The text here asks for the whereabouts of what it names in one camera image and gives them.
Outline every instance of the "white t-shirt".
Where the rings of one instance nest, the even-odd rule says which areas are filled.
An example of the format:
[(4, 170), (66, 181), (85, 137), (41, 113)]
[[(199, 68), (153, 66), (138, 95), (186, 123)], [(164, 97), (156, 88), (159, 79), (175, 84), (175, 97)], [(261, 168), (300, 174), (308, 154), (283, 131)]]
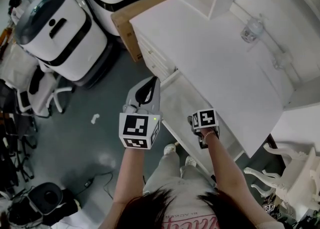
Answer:
[[(155, 191), (161, 185), (156, 183), (148, 192)], [(198, 200), (198, 195), (214, 191), (213, 188), (196, 183), (191, 180), (184, 180), (178, 177), (171, 177), (163, 185), (164, 189), (172, 189), (171, 196), (175, 199), (167, 208), (162, 227), (163, 229), (219, 229), (219, 222), (213, 210), (203, 201)], [(258, 229), (284, 229), (280, 222), (268, 222), (257, 226)]]
[(15, 25), (19, 22), (21, 16), (29, 7), (33, 0), (21, 0), (21, 3), (18, 7), (14, 7), (11, 12), (11, 19)]

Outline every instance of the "wrist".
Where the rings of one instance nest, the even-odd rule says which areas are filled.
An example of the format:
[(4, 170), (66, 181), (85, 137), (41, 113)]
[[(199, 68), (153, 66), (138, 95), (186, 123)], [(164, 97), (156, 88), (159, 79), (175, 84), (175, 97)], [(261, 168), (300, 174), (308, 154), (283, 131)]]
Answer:
[(212, 136), (216, 136), (216, 133), (213, 129), (208, 130), (207, 132), (203, 132), (202, 133), (202, 141), (203, 143), (207, 144), (208, 143), (208, 139), (210, 139), (210, 137)]
[(218, 137), (217, 137), (216, 133), (213, 131), (213, 133), (209, 134), (206, 137), (205, 142), (206, 142), (206, 144), (210, 144), (210, 143), (215, 142), (216, 140), (218, 140)]

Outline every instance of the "bracelet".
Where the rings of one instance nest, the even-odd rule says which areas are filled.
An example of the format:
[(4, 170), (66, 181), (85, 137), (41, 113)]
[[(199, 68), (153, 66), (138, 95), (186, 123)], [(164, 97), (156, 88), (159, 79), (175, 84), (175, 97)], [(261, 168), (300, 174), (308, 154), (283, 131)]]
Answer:
[(209, 131), (207, 134), (204, 135), (204, 137), (202, 139), (203, 143), (205, 143), (205, 144), (207, 143), (206, 142), (207, 136), (209, 136), (212, 133), (216, 135), (216, 133), (213, 130)]

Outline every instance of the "white robot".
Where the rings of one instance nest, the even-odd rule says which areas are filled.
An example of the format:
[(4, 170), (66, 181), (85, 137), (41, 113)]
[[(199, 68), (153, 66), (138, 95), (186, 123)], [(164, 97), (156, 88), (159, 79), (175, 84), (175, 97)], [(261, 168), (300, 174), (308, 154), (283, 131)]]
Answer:
[(16, 26), (15, 39), (78, 86), (95, 82), (112, 59), (113, 44), (76, 0), (34, 0)]

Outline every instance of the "black handle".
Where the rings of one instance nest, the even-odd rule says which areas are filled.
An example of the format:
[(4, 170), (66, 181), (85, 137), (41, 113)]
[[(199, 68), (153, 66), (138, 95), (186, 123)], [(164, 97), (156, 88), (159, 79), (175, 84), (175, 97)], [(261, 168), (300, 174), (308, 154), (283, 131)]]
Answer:
[(56, 23), (56, 25), (54, 26), (54, 28), (52, 28), (52, 30), (49, 33), (49, 36), (51, 37), (51, 39), (53, 37), (55, 37), (55, 35), (57, 34), (57, 32), (59, 32), (59, 30), (64, 26), (64, 24), (67, 22), (67, 20), (65, 18), (61, 18), (59, 20), (58, 23)]

